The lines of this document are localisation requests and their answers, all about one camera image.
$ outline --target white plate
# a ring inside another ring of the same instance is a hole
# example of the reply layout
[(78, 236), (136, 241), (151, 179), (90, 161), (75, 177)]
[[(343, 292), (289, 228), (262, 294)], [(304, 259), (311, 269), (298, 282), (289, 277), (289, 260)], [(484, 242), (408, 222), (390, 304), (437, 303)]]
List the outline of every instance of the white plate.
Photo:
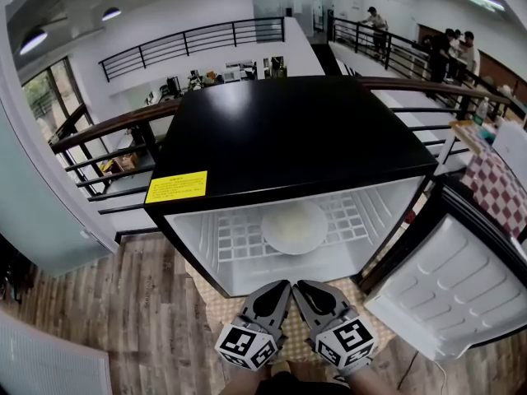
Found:
[(274, 249), (303, 254), (319, 247), (328, 234), (328, 219), (313, 202), (286, 202), (265, 208), (262, 234)]

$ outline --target yellow label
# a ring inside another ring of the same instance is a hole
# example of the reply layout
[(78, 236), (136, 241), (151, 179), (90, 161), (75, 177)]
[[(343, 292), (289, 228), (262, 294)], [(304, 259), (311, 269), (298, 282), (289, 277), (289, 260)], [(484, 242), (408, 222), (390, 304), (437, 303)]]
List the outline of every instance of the yellow label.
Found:
[(153, 179), (148, 189), (146, 203), (205, 196), (206, 187), (207, 171)]

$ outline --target bottle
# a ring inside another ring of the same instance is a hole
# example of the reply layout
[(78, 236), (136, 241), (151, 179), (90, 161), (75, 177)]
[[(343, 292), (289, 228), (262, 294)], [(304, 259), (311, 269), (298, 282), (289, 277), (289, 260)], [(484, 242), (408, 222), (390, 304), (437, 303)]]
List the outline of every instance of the bottle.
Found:
[(474, 122), (476, 124), (479, 124), (480, 126), (483, 124), (485, 119), (487, 118), (488, 113), (488, 96), (485, 97), (483, 101), (478, 106), (478, 109), (476, 109), (476, 113), (474, 114)]

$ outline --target black cord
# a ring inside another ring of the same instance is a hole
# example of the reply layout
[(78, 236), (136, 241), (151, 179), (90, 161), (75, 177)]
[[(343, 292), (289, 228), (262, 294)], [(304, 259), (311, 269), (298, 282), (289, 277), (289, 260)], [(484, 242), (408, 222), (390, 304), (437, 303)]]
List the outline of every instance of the black cord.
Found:
[(412, 361), (410, 361), (410, 365), (406, 369), (406, 371), (403, 374), (403, 377), (401, 380), (399, 380), (399, 384), (397, 385), (397, 390), (399, 391), (401, 389), (401, 385), (403, 384), (404, 380), (408, 376), (408, 373), (410, 373), (410, 369), (412, 368), (413, 362), (415, 361), (415, 358), (417, 357), (417, 354), (419, 354), (419, 351), (415, 351), (415, 354), (412, 357)]

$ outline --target wood plank flooring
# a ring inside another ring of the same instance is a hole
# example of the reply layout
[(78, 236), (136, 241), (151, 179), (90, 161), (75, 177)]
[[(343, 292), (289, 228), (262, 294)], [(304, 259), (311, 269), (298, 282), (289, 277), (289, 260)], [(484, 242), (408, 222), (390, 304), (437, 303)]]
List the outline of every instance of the wood plank flooring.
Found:
[[(161, 234), (128, 237), (122, 246), (57, 279), (37, 271), (22, 306), (0, 306), (40, 330), (107, 351), (114, 395), (218, 394), (229, 371), (214, 351), (217, 334), (184, 260)], [(414, 353), (396, 338), (374, 366), (396, 387)], [(526, 353), (527, 332), (470, 350), (443, 364), (445, 393), (515, 393), (525, 381)], [(439, 395), (442, 383), (439, 368), (418, 355), (401, 392)]]

